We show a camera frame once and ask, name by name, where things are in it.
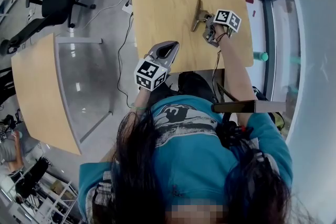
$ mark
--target gray floor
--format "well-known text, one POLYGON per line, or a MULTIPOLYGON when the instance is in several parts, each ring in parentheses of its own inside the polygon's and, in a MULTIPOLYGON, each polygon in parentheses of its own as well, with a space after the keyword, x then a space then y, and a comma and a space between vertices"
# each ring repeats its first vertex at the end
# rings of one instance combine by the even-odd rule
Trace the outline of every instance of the gray floor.
MULTIPOLYGON (((123 12, 121 7, 102 11, 97 18, 85 29, 83 26, 102 8, 115 5, 120 0, 80 0, 86 4, 95 3, 96 10, 75 7, 73 9, 73 22, 76 24, 74 36, 101 37, 104 43, 97 45, 70 44, 60 48, 60 63, 62 80, 65 86, 70 114, 75 123, 76 133, 81 138, 93 125, 107 112, 113 112, 115 128, 96 137, 91 137, 90 145, 81 156, 70 154, 56 148, 47 150, 45 155, 54 164, 57 171, 64 171, 66 179, 73 180, 78 185, 79 165, 85 162, 96 162, 112 147, 121 119, 128 112, 125 96, 117 91, 118 59, 117 51, 121 46, 128 26, 129 14, 123 12)), ((20 0, 11 10, 11 17, 7 17, 0 25, 0 38, 11 38, 25 26, 29 9, 25 8, 25 0, 20 0)), ((41 17, 40 7, 36 7, 34 18, 41 17)), ((54 32, 56 35, 69 36, 66 23, 61 26, 47 27, 39 34, 35 34, 31 41, 34 43, 39 37, 54 32)), ((121 88, 129 94, 129 103, 134 101, 137 94, 133 81, 133 71, 138 62, 137 50, 134 46, 134 33, 130 32, 126 45, 122 49, 123 59, 121 88)), ((0 69, 10 66, 10 56, 0 58, 0 69)), ((204 71, 203 75, 211 78, 211 73, 204 71)), ((170 78, 173 83, 176 77, 170 78)), ((0 111, 0 118, 7 113, 14 114, 18 108, 16 97, 4 103, 0 111)))

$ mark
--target wooden desk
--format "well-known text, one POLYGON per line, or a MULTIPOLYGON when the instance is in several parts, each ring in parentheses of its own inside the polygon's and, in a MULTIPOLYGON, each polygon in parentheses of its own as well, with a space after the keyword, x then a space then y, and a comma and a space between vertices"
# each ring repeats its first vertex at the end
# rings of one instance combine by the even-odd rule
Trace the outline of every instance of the wooden desk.
MULTIPOLYGON (((102 43, 101 38, 55 37, 50 34, 12 57, 17 100, 31 137, 51 146, 81 154, 64 93, 58 45, 62 43, 102 43)), ((89 132, 103 121, 107 113, 89 132)))
MULTIPOLYGON (((219 8, 233 10, 242 19, 239 33, 232 42, 246 67, 253 65, 250 23, 245 0, 202 0, 203 9, 216 13, 219 8)), ((172 65, 172 72, 214 69, 218 48, 202 37, 205 24, 191 32, 197 0, 132 0, 135 36, 139 58, 157 43, 176 40, 180 50, 172 65)), ((218 68, 224 68, 223 60, 218 68)))

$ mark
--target bracelet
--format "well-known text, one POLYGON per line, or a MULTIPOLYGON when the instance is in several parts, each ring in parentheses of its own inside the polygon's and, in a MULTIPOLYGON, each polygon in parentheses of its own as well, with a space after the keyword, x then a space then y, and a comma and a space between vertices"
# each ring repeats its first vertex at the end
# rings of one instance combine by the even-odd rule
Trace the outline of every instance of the bracelet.
POLYGON ((228 33, 223 33, 219 37, 217 37, 216 42, 217 43, 220 42, 220 40, 222 39, 222 37, 224 37, 225 35, 229 36, 228 33))
POLYGON ((131 107, 133 109, 139 109, 139 110, 145 110, 145 109, 147 109, 147 108, 140 108, 140 107, 134 106, 134 103, 131 104, 131 107))

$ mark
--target long dark hair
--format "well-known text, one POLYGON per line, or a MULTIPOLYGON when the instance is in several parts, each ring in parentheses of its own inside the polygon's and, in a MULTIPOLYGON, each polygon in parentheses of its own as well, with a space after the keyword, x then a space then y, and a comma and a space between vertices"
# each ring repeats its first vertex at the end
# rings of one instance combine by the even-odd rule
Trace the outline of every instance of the long dark hair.
MULTIPOLYGON (((93 205, 94 223, 164 223, 165 204, 152 155, 159 133, 151 110, 142 119, 128 114, 121 122, 113 166, 112 201, 93 205)), ((226 223, 285 223, 290 190, 268 161, 260 162, 253 149, 240 153, 239 164, 225 181, 226 223)))

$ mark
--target office chair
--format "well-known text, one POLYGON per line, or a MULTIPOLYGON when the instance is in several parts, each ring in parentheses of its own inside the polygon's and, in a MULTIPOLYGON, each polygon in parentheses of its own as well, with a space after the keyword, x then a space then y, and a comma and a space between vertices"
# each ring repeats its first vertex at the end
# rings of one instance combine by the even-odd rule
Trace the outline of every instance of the office chair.
POLYGON ((13 54, 20 45, 30 38, 33 34, 40 32, 46 26, 60 25, 68 19, 68 27, 74 28, 71 23, 71 12, 74 5, 95 9, 96 5, 90 6, 78 2, 79 0, 26 0, 26 8, 30 3, 42 6, 41 19, 32 20, 24 29, 22 29, 11 40, 5 39, 0 44, 0 54, 13 54))

